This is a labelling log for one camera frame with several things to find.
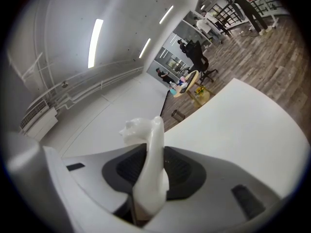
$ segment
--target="metal trash bin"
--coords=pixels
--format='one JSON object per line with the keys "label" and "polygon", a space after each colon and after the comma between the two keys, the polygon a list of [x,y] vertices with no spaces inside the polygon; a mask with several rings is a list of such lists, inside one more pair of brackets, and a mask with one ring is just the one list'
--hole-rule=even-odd
{"label": "metal trash bin", "polygon": [[180,111],[178,110],[174,110],[171,114],[171,116],[173,118],[175,118],[178,122],[181,122],[182,120],[184,120],[186,118],[186,116],[184,114],[182,114]]}

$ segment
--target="white ceiling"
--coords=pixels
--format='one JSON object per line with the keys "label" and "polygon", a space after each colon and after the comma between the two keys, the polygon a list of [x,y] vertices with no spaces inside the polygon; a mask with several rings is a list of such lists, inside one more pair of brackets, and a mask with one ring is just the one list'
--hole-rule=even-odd
{"label": "white ceiling", "polygon": [[[124,60],[128,60],[124,68],[140,67],[165,42],[170,34],[166,31],[172,31],[184,13],[195,8],[197,1],[32,0],[12,31],[8,50],[21,73],[42,52],[39,65],[40,68],[49,66],[42,72],[50,88],[87,70],[90,39],[95,20],[99,18],[104,22],[98,39],[95,67]],[[174,9],[160,25],[159,21],[171,5]],[[148,38],[152,40],[140,60],[138,56]],[[31,85],[28,87],[33,92],[38,90],[36,93],[42,93],[46,87],[38,78],[38,74],[30,77]]]}

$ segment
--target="shoe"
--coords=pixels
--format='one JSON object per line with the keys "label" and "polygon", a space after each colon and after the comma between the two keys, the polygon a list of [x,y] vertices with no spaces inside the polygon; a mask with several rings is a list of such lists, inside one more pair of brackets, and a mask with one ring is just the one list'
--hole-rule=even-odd
{"label": "shoe", "polygon": [[266,33],[270,32],[272,30],[272,26],[268,26],[268,28],[266,29]]}

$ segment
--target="linear light fixture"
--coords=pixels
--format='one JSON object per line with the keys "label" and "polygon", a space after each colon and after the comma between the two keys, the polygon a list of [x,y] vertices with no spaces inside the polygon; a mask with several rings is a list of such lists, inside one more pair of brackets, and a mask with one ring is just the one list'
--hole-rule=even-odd
{"label": "linear light fixture", "polygon": [[[165,50],[166,50],[166,49],[165,49]],[[161,59],[162,55],[164,54],[165,50],[164,50],[163,53],[161,54],[160,59]]]}
{"label": "linear light fixture", "polygon": [[101,32],[102,24],[103,24],[103,20],[96,19],[92,37],[91,37],[91,43],[89,45],[88,65],[87,65],[88,68],[94,67],[96,46],[97,46],[99,33]]}
{"label": "linear light fixture", "polygon": [[164,17],[162,17],[161,21],[159,22],[160,24],[164,21],[165,17],[169,14],[169,12],[173,9],[173,5],[169,8],[169,10],[165,13]]}
{"label": "linear light fixture", "polygon": [[150,40],[151,40],[150,38],[147,40],[147,42],[146,42],[146,44],[145,44],[144,48],[142,49],[142,51],[141,51],[141,53],[140,53],[139,58],[141,58],[141,57],[142,57],[142,55],[143,55],[143,53],[145,52],[145,50],[146,50],[146,48],[147,48],[147,46],[148,46],[148,44],[149,44]]}
{"label": "linear light fixture", "polygon": [[168,53],[169,51],[167,50],[167,52],[166,52],[166,54],[164,55],[164,57],[163,58],[165,58],[165,56],[167,55],[167,53]]}
{"label": "linear light fixture", "polygon": [[172,41],[175,39],[175,37],[176,37],[176,34],[175,34],[175,36],[173,37],[173,39],[170,41],[170,43],[172,43]]}

